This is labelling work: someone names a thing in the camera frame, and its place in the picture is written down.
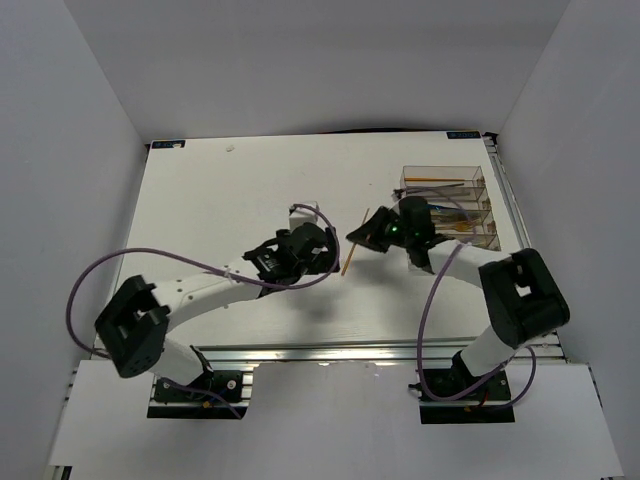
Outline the orange chopstick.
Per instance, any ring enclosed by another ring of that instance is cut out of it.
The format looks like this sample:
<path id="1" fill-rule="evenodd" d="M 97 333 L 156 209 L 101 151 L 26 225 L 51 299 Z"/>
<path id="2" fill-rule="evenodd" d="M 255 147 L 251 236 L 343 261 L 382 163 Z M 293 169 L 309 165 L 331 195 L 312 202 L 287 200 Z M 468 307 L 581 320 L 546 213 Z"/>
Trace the orange chopstick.
<path id="1" fill-rule="evenodd" d="M 370 213 L 370 208 L 367 208 L 365 210 L 365 213 L 364 213 L 364 216 L 362 218 L 360 226 L 362 226 L 362 225 L 364 225 L 366 223 L 366 221 L 368 220 L 368 217 L 369 217 L 369 213 Z M 355 243 L 351 243 L 350 250 L 348 252 L 348 255 L 347 255 L 346 259 L 345 259 L 345 262 L 344 262 L 344 264 L 342 266 L 342 269 L 341 269 L 341 272 L 340 272 L 340 275 L 342 277 L 344 277 L 346 275 L 346 273 L 347 273 L 347 271 L 348 271 L 348 269 L 350 267 L 351 261 L 353 259 L 353 256 L 354 256 L 354 253 L 355 253 L 355 250 L 356 250 L 356 247 L 357 247 L 357 245 Z"/>
<path id="2" fill-rule="evenodd" d="M 465 183 L 464 178 L 431 178 L 431 177 L 405 177 L 406 183 Z"/>

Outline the black knife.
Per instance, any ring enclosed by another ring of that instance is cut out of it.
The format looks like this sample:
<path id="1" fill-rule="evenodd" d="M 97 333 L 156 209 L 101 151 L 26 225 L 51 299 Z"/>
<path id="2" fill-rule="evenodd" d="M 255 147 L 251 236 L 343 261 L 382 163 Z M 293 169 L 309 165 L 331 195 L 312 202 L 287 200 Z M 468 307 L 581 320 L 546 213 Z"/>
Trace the black knife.
<path id="1" fill-rule="evenodd" d="M 466 185 L 464 182 L 461 183 L 448 183 L 441 185 L 411 185 L 405 187 L 407 192 L 423 192 L 423 191 L 433 191 L 433 192 L 441 192 L 449 189 L 455 188 L 465 188 Z"/>

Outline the gold fork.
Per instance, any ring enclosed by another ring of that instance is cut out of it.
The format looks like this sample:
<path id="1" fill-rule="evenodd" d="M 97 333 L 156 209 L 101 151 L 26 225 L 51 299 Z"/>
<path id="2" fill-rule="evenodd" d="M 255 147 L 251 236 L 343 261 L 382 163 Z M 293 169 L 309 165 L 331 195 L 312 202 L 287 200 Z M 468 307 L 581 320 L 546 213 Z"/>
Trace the gold fork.
<path id="1" fill-rule="evenodd" d="M 474 221 L 451 221 L 437 222 L 435 224 L 438 232 L 444 232 L 451 235 L 472 235 L 476 232 L 476 223 Z"/>

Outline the blue iridescent knife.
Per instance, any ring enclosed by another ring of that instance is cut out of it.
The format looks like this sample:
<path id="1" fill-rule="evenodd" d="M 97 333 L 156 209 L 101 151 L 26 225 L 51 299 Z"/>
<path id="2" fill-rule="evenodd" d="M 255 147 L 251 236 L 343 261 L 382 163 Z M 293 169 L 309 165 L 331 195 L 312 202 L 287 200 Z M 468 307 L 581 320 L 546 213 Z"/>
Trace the blue iridescent knife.
<path id="1" fill-rule="evenodd" d="M 449 212 L 458 211 L 456 207 L 436 205 L 436 204 L 430 204 L 430 203 L 427 203 L 426 207 L 431 211 L 440 212 L 440 213 L 443 213 L 443 212 L 449 213 Z"/>

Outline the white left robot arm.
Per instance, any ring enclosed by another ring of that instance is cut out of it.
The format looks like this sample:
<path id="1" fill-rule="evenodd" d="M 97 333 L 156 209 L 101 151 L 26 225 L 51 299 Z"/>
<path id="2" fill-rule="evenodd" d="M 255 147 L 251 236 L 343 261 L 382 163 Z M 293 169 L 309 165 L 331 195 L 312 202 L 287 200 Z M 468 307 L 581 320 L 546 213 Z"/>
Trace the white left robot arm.
<path id="1" fill-rule="evenodd" d="M 220 276 L 205 272 L 156 283 L 132 276 L 95 321 L 96 332 L 120 377 L 151 372 L 175 382 L 188 398 L 202 398 L 213 373 L 195 346 L 170 339 L 169 332 L 214 310 L 296 286 L 305 276 L 331 274 L 338 270 L 337 248 L 331 228 L 305 222 L 278 231 Z"/>

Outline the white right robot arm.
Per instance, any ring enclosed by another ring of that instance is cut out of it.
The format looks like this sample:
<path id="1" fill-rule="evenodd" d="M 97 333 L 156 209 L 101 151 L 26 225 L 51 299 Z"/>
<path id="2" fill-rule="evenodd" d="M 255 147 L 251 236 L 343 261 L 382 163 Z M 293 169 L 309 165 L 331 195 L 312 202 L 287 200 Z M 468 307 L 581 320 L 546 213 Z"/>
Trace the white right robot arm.
<path id="1" fill-rule="evenodd" d="M 394 207 L 378 208 L 346 238 L 379 253 L 401 248 L 413 266 L 433 275 L 418 327 L 419 381 L 413 386 L 431 401 L 477 397 L 521 349 L 570 319 L 569 306 L 537 250 L 492 251 L 440 233 L 424 197 L 406 196 Z M 489 325 L 454 355 L 444 382 L 436 384 L 421 366 L 423 340 L 437 289 L 446 277 L 481 289 Z"/>

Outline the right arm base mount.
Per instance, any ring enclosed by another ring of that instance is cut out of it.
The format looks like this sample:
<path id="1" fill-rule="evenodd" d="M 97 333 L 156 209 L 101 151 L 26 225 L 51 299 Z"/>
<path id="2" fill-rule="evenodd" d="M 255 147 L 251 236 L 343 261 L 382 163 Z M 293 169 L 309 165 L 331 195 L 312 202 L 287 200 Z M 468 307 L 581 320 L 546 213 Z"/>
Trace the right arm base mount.
<path id="1" fill-rule="evenodd" d="M 464 397 L 452 400 L 466 385 L 453 369 L 425 369 L 423 375 L 431 393 L 429 397 L 419 381 L 408 385 L 418 400 L 422 425 L 509 424 L 515 422 L 511 389 L 506 373 L 501 371 Z"/>

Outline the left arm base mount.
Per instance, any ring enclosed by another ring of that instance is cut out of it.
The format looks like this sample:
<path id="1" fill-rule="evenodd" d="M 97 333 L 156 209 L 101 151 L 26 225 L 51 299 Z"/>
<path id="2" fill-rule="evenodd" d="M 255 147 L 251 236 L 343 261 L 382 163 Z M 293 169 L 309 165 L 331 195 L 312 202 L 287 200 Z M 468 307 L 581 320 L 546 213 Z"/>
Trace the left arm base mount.
<path id="1" fill-rule="evenodd" d="M 150 419 L 241 420 L 248 410 L 248 373 L 206 367 L 193 382 L 181 385 L 156 377 L 147 408 Z"/>

